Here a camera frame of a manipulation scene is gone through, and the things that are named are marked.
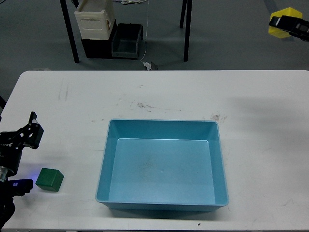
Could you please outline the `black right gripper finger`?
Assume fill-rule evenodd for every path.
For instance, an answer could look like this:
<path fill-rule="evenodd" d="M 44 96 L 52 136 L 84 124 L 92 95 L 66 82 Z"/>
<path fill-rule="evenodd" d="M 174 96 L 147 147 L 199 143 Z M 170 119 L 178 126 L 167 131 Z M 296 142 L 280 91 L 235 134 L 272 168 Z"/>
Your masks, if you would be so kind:
<path fill-rule="evenodd" d="M 269 22 L 268 33 L 283 39 L 289 36 L 309 41 L 309 22 L 298 17 L 282 15 L 273 16 Z"/>

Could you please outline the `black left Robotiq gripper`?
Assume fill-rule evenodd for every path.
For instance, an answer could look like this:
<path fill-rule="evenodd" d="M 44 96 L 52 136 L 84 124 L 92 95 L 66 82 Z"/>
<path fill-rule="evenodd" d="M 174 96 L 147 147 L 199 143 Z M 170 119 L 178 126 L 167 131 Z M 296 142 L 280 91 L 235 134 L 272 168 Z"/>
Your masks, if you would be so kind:
<path fill-rule="evenodd" d="M 7 174 L 17 174 L 22 149 L 24 147 L 37 149 L 43 132 L 36 113 L 32 111 L 27 125 L 17 131 L 0 133 L 0 166 L 8 170 Z"/>

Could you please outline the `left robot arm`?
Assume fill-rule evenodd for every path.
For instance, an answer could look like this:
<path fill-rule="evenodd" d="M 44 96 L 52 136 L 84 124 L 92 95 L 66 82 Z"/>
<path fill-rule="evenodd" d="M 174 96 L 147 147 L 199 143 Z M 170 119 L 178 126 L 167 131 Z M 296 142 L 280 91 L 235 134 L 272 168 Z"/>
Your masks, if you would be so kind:
<path fill-rule="evenodd" d="M 0 133 L 0 227 L 15 212 L 14 197 L 24 196 L 33 188 L 33 180 L 9 180 L 17 174 L 22 150 L 25 147 L 37 149 L 43 135 L 43 128 L 35 112 L 30 113 L 27 125 L 16 131 Z"/>

